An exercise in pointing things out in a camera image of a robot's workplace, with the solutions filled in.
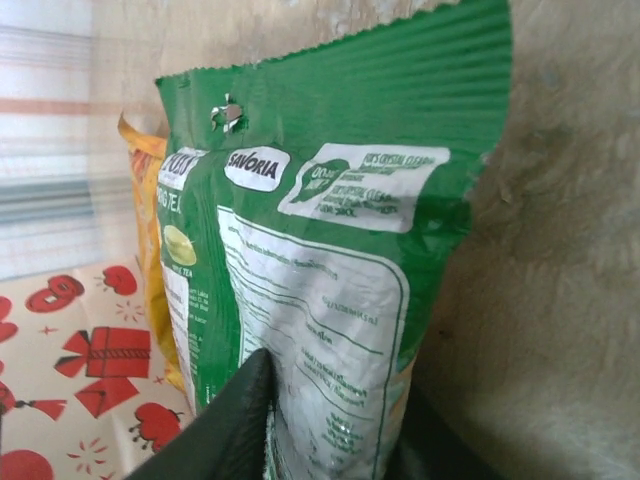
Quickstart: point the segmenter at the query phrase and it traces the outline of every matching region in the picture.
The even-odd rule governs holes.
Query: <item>green plastic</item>
[[[200,410],[269,348],[271,477],[384,475],[510,71],[507,0],[464,0],[157,81],[171,128],[162,261],[187,389]],[[226,94],[242,110],[230,133],[211,122]]]

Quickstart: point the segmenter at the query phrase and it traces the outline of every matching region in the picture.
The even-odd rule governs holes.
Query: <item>yellow plastic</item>
[[[127,141],[131,182],[136,207],[140,268],[144,278],[144,301],[147,320],[167,359],[166,379],[184,391],[184,381],[178,364],[178,354],[171,330],[169,306],[162,281],[160,238],[156,216],[156,186],[158,170],[164,160],[167,140],[136,131],[120,116],[118,132]]]

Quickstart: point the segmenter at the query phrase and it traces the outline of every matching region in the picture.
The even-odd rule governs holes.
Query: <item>beige wall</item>
[[[122,102],[160,127],[161,74],[283,55],[426,3],[94,2],[92,101],[111,113],[90,133],[117,142]],[[416,374],[512,478],[640,478],[640,4],[512,4],[509,123]]]

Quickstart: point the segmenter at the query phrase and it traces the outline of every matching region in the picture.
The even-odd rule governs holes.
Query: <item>white paper with red print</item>
[[[191,420],[135,258],[0,283],[0,478],[120,480]]]

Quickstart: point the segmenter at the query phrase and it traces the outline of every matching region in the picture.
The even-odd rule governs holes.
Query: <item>logo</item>
[[[187,180],[189,172],[207,153],[209,152],[184,147],[173,155],[169,155],[158,172],[158,183],[176,190],[184,189],[184,182]]]
[[[229,180],[240,187],[273,192],[280,185],[291,157],[271,147],[245,148],[233,152],[224,167]]]
[[[291,203],[306,202],[326,192],[340,174],[347,170],[349,170],[349,162],[339,158],[310,168],[302,175],[302,188]]]

